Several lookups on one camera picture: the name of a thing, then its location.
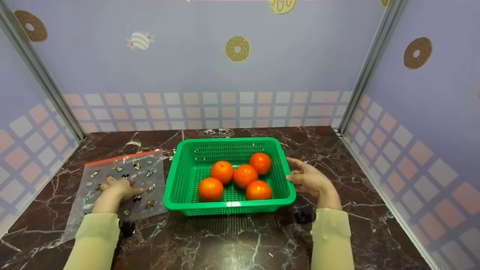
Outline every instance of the marble countertop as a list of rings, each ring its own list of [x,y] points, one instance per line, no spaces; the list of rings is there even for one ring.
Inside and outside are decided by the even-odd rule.
[[[307,161],[332,179],[349,214],[356,269],[428,269],[424,259],[330,127],[286,127],[94,133],[81,143],[19,220],[0,240],[0,269],[61,270],[74,241],[60,244],[84,164],[163,148],[171,157],[188,138],[271,136],[285,154]],[[171,161],[164,160],[165,178]],[[184,217],[168,212],[137,222],[121,239],[115,270],[307,270],[311,225],[294,212],[312,212],[313,199],[298,195],[275,213]]]

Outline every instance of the basket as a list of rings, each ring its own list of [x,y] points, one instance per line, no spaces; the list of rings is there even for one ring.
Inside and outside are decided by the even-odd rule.
[[[233,180],[224,186],[219,202],[201,202],[198,184],[210,176],[210,168],[220,160],[234,168],[248,164],[250,156],[262,152],[272,160],[272,169],[259,180],[272,188],[272,199],[247,201],[245,190]],[[293,203],[295,188],[286,180],[290,174],[285,153],[278,140],[269,137],[188,139],[179,143],[167,178],[163,203],[169,210],[186,216],[273,212]]]

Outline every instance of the sleeve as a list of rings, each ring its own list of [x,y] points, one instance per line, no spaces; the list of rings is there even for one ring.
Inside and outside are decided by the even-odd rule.
[[[312,270],[354,270],[350,225],[344,211],[317,209],[312,224]]]
[[[110,270],[120,228],[117,214],[85,216],[64,270]]]

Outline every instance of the white square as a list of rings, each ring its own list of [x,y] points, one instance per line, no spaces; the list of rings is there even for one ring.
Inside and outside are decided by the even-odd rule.
[[[53,150],[50,147],[47,147],[38,155],[38,159],[43,163],[43,165],[47,166],[56,156],[57,155],[55,155]]]
[[[172,121],[172,129],[175,130],[183,130],[185,129],[185,122],[184,121]]]
[[[401,146],[407,146],[408,142],[412,139],[413,135],[404,126],[399,126],[393,134],[395,139]]]
[[[125,94],[125,99],[127,100],[128,105],[143,105],[142,97],[140,94],[132,93]]]
[[[98,123],[98,125],[100,126],[100,130],[103,131],[103,132],[116,131],[113,123]]]
[[[167,112],[168,112],[168,117],[172,119],[183,118],[183,111],[181,108],[168,108]]]
[[[204,108],[205,118],[218,118],[218,108],[217,107],[206,107]]]
[[[13,203],[17,197],[25,190],[25,187],[16,179],[13,179],[0,191],[0,197],[8,203]]]
[[[33,128],[32,124],[25,116],[21,116],[20,118],[9,124],[9,126],[13,131],[15,131],[19,138],[23,137]]]
[[[138,131],[148,131],[152,130],[149,122],[135,122]]]
[[[455,266],[456,270],[469,270],[475,266],[468,255],[454,240],[443,245],[440,249],[445,254],[445,257]]]
[[[378,106],[377,103],[372,102],[372,105],[370,106],[370,109],[368,110],[368,114],[375,120],[378,120],[378,117],[380,116],[380,113],[382,113],[382,108]]]
[[[458,174],[441,159],[435,161],[428,169],[428,173],[444,187],[458,177]]]
[[[84,94],[84,97],[90,106],[103,105],[102,97],[100,96],[100,94]]]
[[[163,94],[165,98],[165,103],[167,105],[179,105],[180,104],[180,95],[178,93],[165,93]]]
[[[287,106],[277,106],[277,107],[275,107],[275,110],[273,112],[273,116],[287,116],[287,111],[288,111]]]
[[[340,105],[336,108],[335,115],[336,116],[342,116],[345,113],[345,110],[347,109],[346,105]]]
[[[352,96],[351,91],[343,92],[342,98],[340,99],[341,103],[348,103],[350,101],[350,97]]]
[[[35,132],[25,140],[25,144],[35,153],[45,144],[45,140],[40,134]]]
[[[439,193],[438,188],[425,175],[422,175],[413,186],[427,202]]]
[[[209,129],[217,129],[219,128],[219,123],[218,121],[205,121],[206,128]]]
[[[370,134],[370,131],[372,131],[373,128],[373,122],[368,117],[365,117],[363,118],[363,122],[361,123],[360,127],[362,127],[367,134]]]
[[[217,93],[203,93],[204,104],[217,104]]]
[[[253,120],[240,120],[240,128],[253,127]]]
[[[384,148],[384,154],[392,162],[394,162],[398,158],[400,152],[400,149],[398,149],[398,147],[396,147],[395,144],[393,144],[391,141],[389,141]]]
[[[274,119],[272,127],[285,126],[285,119]]]
[[[378,171],[381,174],[385,174],[388,169],[390,168],[390,164],[387,162],[387,160],[383,157],[382,154],[380,154],[375,161],[375,167],[377,167]]]
[[[277,92],[275,102],[276,103],[289,103],[290,102],[290,92]]]
[[[423,203],[418,199],[418,197],[413,193],[413,191],[408,190],[402,196],[403,203],[408,207],[412,214],[416,214],[422,207]]]
[[[109,120],[110,116],[106,109],[92,109],[93,115],[97,120]]]
[[[240,103],[242,104],[253,104],[254,93],[253,92],[241,92],[240,93]]]
[[[240,107],[240,117],[253,117],[253,107]]]
[[[144,108],[133,108],[130,109],[130,112],[132,113],[132,117],[134,119],[147,119],[147,113],[145,112]]]

